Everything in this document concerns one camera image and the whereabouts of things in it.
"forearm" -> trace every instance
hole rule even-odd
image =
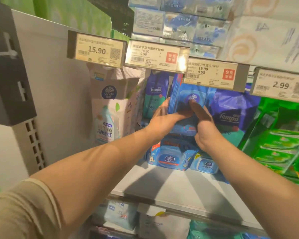
[[[299,186],[259,164],[223,137],[207,152],[272,239],[299,238]]]
[[[147,129],[72,155],[32,178],[52,191],[65,229],[79,226],[155,143]]]

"price tag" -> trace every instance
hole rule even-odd
[[[155,70],[185,73],[189,48],[131,40],[125,63]]]
[[[127,42],[69,31],[68,58],[123,67]]]
[[[245,91],[249,71],[247,65],[192,57],[187,65],[184,83]]]
[[[299,75],[287,72],[257,69],[251,93],[299,103]]]

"beige t-shirt sleeve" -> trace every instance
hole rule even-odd
[[[58,209],[44,183],[27,179],[0,192],[0,239],[58,239],[59,236]]]

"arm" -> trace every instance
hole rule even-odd
[[[299,238],[299,186],[259,164],[228,142],[199,104],[197,144],[218,164],[271,239]]]
[[[146,128],[67,157],[31,176],[46,184],[54,195],[63,231],[70,233],[80,226],[152,145],[177,121],[192,115],[166,115],[168,102],[158,108]]]

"supermarket shelf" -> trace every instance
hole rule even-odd
[[[156,205],[180,216],[210,219],[265,236],[259,222],[232,186],[220,181],[221,177],[144,163],[131,169],[111,197]]]

